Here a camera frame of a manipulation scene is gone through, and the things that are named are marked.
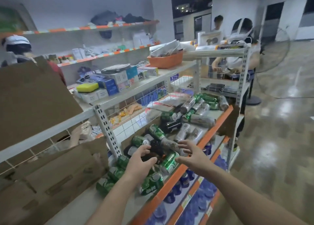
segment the left hand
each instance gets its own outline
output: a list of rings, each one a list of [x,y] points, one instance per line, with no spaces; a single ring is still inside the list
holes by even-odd
[[[136,185],[144,181],[149,170],[157,162],[157,157],[150,158],[145,162],[142,161],[141,156],[148,154],[150,148],[150,145],[141,145],[131,156],[128,166],[125,169],[124,175],[130,177]]]
[[[229,73],[231,73],[231,74],[240,74],[241,70],[239,68],[234,68],[234,69],[231,69]]]

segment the price tag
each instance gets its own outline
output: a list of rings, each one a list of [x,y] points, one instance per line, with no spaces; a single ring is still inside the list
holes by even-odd
[[[206,212],[206,214],[207,214],[208,217],[210,216],[210,214],[212,213],[212,211],[213,211],[213,208],[210,206],[210,207],[208,208],[207,212]]]
[[[190,202],[191,200],[191,195],[187,195],[186,198],[183,200],[182,202],[182,207],[183,209],[185,209],[185,207],[187,206],[187,204]]]
[[[202,182],[203,182],[203,179],[204,179],[203,177],[198,178],[198,182],[199,182],[199,183],[202,183]]]

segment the stack of plates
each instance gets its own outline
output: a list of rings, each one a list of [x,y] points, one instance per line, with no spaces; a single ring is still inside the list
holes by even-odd
[[[101,70],[101,73],[119,73],[127,70],[131,67],[131,64],[117,64]]]

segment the orange plastic bin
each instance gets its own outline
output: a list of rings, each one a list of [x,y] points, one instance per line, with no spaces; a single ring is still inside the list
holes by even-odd
[[[151,67],[156,67],[159,69],[168,69],[173,66],[182,63],[183,60],[183,51],[178,52],[175,55],[167,57],[147,57]]]

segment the wooden floor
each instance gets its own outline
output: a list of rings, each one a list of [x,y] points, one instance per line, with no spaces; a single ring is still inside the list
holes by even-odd
[[[246,106],[241,152],[231,170],[308,224],[314,224],[313,52],[314,42],[293,42],[284,62],[257,75],[253,94],[262,104]],[[242,223],[221,196],[207,224]]]

